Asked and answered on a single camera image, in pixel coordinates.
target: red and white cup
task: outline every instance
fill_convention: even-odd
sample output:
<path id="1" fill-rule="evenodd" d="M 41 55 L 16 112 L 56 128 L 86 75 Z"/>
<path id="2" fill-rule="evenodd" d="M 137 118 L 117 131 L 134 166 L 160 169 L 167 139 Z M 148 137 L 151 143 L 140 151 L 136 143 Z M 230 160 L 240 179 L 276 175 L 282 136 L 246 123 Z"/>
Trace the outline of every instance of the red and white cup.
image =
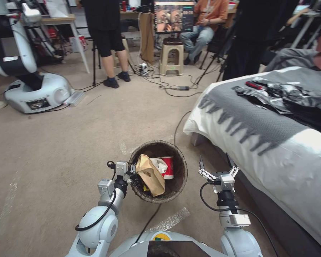
<path id="1" fill-rule="evenodd" d="M 174 157 L 173 156 L 164 156 L 161 159 L 167 164 L 168 168 L 165 173 L 162 174 L 164 179 L 174 178 Z"/>

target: tripod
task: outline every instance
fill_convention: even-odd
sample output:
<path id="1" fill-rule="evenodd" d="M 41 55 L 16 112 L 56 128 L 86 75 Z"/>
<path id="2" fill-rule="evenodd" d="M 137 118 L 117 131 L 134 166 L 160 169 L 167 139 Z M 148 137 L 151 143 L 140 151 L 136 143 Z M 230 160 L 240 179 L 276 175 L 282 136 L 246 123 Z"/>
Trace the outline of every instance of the tripod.
<path id="1" fill-rule="evenodd" d="M 223 72 L 223 71 L 225 70 L 225 68 L 226 68 L 226 65 L 227 65 L 227 63 L 228 63 L 228 58 L 229 58 L 229 55 L 227 55 L 227 58 L 225 59 L 223 56 L 221 56 L 221 54 L 223 54 L 226 45 L 227 45 L 229 42 L 232 43 L 233 40 L 235 39 L 235 36 L 234 36 L 234 35 L 235 35 L 235 32 L 236 32 L 236 24 L 238 23 L 239 17 L 240 17 L 241 15 L 239 15 L 239 13 L 236 13 L 235 16 L 236 16 L 235 22 L 234 22 L 234 24 L 232 25 L 230 31 L 227 32 L 226 38 L 225 38 L 225 40 L 222 42 L 219 51 L 216 52 L 216 53 L 213 55 L 210 64 L 208 65 L 208 67 L 205 69 L 205 71 L 204 71 L 203 74 L 201 75 L 201 77 L 200 77 L 199 81 L 197 82 L 197 84 L 199 84 L 199 82 L 201 81 L 201 79 L 203 78 L 203 76 L 207 73 L 209 67 L 212 65 L 212 63 L 214 62 L 215 58 L 217 58 L 217 57 L 225 60 L 225 61 L 223 62 L 223 64 L 220 66 L 219 76 L 218 76 L 216 82 L 219 81 L 222 72 Z"/>
<path id="2" fill-rule="evenodd" d="M 96 52 L 96 49 L 97 49 L 97 47 L 96 47 L 96 45 L 95 45 L 95 42 L 93 41 L 93 47 L 92 47 L 92 51 L 93 51 L 93 83 L 92 83 L 92 85 L 93 85 L 93 86 L 96 85 L 96 72 L 95 72 L 95 71 L 96 71 L 96 67 L 95 67 L 95 52 Z M 99 59 L 99 69 L 101 69 L 101 60 L 100 60 L 100 53 L 99 53 L 99 51 L 97 52 L 97 57 L 98 57 L 98 59 Z M 129 62 L 129 60 L 128 60 L 128 64 L 129 64 L 129 66 L 131 67 L 133 73 L 135 74 L 136 71 L 134 70 L 134 68 L 133 68 L 132 64 Z"/>

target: gray blanket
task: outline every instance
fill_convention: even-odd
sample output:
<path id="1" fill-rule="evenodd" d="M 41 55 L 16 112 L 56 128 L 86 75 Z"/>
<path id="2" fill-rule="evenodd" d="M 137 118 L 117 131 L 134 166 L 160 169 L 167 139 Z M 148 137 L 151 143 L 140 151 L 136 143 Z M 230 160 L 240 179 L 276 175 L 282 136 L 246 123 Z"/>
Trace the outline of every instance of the gray blanket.
<path id="1" fill-rule="evenodd" d="M 262 77 L 272 82 L 286 83 L 297 81 L 306 90 L 321 91 L 321 71 L 300 68 L 284 73 L 272 71 Z M 233 136 L 238 131 L 246 129 L 246 133 L 240 140 L 240 143 L 243 143 L 252 135 L 259 135 L 258 143 L 250 151 L 255 151 L 264 143 L 269 143 L 269 146 L 259 151 L 258 155 L 262 155 L 266 151 L 277 147 L 295 134 L 308 128 L 274 111 L 259 108 L 250 103 L 246 98 L 238 96 L 232 88 L 234 86 L 246 87 L 245 82 L 248 80 L 252 79 L 229 82 L 213 88 L 202 98 L 198 107 L 201 109 L 207 107 L 207 113 L 209 114 L 222 109 L 223 112 L 218 120 L 218 124 L 232 117 L 226 132 L 230 132 L 230 135 Z"/>

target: black shoes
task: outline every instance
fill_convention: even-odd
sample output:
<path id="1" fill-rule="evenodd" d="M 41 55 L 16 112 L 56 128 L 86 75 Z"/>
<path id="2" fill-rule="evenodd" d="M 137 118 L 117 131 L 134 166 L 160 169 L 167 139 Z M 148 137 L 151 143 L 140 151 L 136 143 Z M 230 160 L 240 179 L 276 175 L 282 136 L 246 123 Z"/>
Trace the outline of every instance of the black shoes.
<path id="1" fill-rule="evenodd" d="M 190 63 L 189 56 L 183 61 L 184 65 L 188 65 Z"/>
<path id="2" fill-rule="evenodd" d="M 118 78 L 124 80 L 125 82 L 130 82 L 131 81 L 131 79 L 129 78 L 129 74 L 127 72 L 124 72 L 124 71 L 122 71 L 122 72 L 120 72 L 118 74 Z M 103 84 L 105 86 L 109 86 L 109 87 L 112 87 L 112 88 L 118 88 L 119 87 L 119 84 L 115 80 L 115 78 L 111 79 L 111 78 L 107 77 L 107 79 L 103 81 Z"/>
<path id="3" fill-rule="evenodd" d="M 197 54 L 194 58 L 194 64 L 197 63 L 197 61 L 200 59 L 200 55 L 202 54 L 202 51 Z"/>
<path id="4" fill-rule="evenodd" d="M 123 72 L 123 71 L 118 74 L 118 78 L 124 80 L 125 82 L 131 81 L 131 79 L 129 78 L 129 74 L 127 72 Z"/>
<path id="5" fill-rule="evenodd" d="M 200 59 L 200 55 L 202 54 L 202 51 L 198 53 L 197 56 L 194 57 L 194 64 L 197 63 L 197 61 Z M 188 65 L 190 64 L 190 59 L 189 59 L 189 55 L 187 56 L 187 58 L 183 61 L 184 65 Z"/>
<path id="6" fill-rule="evenodd" d="M 112 88 L 118 88 L 119 87 L 119 84 L 115 79 L 112 80 L 112 79 L 110 79 L 108 77 L 107 77 L 107 79 L 105 79 L 103 81 L 103 84 L 105 86 L 112 87 Z"/>

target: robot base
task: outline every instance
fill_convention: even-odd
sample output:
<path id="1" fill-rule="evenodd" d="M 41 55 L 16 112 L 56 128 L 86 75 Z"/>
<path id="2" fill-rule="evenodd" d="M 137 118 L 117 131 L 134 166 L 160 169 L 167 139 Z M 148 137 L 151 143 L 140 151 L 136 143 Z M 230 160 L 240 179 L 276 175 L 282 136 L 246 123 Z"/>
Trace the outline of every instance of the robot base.
<path id="1" fill-rule="evenodd" d="M 4 93 L 7 103 L 19 112 L 28 114 L 58 107 L 71 96 L 71 87 L 64 77 L 52 73 L 42 75 L 42 87 L 36 91 L 21 80 L 10 84 Z"/>

